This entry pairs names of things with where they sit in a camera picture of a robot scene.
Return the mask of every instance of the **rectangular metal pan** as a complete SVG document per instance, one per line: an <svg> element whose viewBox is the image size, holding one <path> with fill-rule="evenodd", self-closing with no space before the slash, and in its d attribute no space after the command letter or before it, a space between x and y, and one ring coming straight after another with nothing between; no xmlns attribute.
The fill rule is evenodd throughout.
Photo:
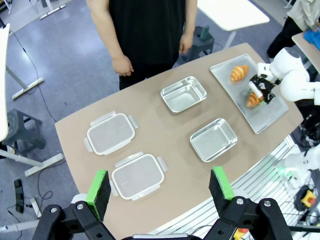
<svg viewBox="0 0 320 240"><path fill-rule="evenodd" d="M231 72L238 65L248 65L248 74L241 81L232 82L230 80ZM248 54L243 54L212 66L210 71L229 94L256 134L261 133L288 111L285 101L274 89L272 92L275 94L275 98L269 104L262 102L255 108L248 108L246 106L251 92L249 81L257 74L257 64Z"/></svg>
<svg viewBox="0 0 320 240"><path fill-rule="evenodd" d="M211 162L237 143L237 136L227 121L218 118L190 137L200 159Z"/></svg>
<svg viewBox="0 0 320 240"><path fill-rule="evenodd" d="M206 99L207 92L194 76L189 76L163 88L161 97L171 112L177 114Z"/></svg>

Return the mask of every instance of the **croissant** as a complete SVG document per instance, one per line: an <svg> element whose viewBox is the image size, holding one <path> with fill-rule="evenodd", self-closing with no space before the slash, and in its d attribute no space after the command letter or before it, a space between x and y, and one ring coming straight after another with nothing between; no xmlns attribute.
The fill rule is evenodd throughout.
<svg viewBox="0 0 320 240"><path fill-rule="evenodd" d="M248 97L248 100L246 101L246 106L247 108L254 108L256 107L259 103L263 101L264 97L258 98L257 95L252 92L250 96Z"/></svg>
<svg viewBox="0 0 320 240"><path fill-rule="evenodd" d="M231 76L230 76L231 81L233 82L240 81L245 76L247 76L248 71L249 71L249 67L247 65L235 66L231 72Z"/></svg>

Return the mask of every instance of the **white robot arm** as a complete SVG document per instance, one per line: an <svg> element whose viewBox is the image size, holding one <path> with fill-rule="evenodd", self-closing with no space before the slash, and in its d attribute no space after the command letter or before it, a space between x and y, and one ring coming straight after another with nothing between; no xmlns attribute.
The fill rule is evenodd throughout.
<svg viewBox="0 0 320 240"><path fill-rule="evenodd" d="M281 94L288 101L314 99L314 104L320 105L320 82L310 82L301 57L289 48L283 48L270 64L258 63L257 76L271 84L280 83ZM259 89L252 82L249 86L258 98L262 96L263 86Z"/></svg>

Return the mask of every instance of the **translucent container lid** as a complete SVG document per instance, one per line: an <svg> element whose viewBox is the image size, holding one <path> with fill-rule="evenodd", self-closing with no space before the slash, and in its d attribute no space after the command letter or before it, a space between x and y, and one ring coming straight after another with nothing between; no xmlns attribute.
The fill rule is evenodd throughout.
<svg viewBox="0 0 320 240"><path fill-rule="evenodd" d="M90 152L108 155L130 143L137 127L132 116L111 112L91 123L84 143Z"/></svg>
<svg viewBox="0 0 320 240"><path fill-rule="evenodd" d="M143 152L123 159L116 167L112 172L112 180L117 192L126 200L137 200L157 190L164 181L164 172L167 170L162 157L156 159Z"/></svg>

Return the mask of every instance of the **green tape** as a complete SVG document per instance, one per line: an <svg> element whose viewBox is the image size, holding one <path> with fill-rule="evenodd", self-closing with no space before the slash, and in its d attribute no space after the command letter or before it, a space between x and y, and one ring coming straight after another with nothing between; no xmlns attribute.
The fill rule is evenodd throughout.
<svg viewBox="0 0 320 240"><path fill-rule="evenodd" d="M222 168L222 166L214 166L212 168L218 182L220 188L222 189L222 193L225 199L232 200L235 197L234 191L231 188L231 185L228 181L228 178Z"/></svg>
<svg viewBox="0 0 320 240"><path fill-rule="evenodd" d="M94 180L91 184L91 187L89 189L89 192L85 198L86 203L89 205L89 207L91 207L91 209L94 211L98 219L100 219L100 216L96 206L96 198L106 174L107 174L106 170L97 171L94 177Z"/></svg>

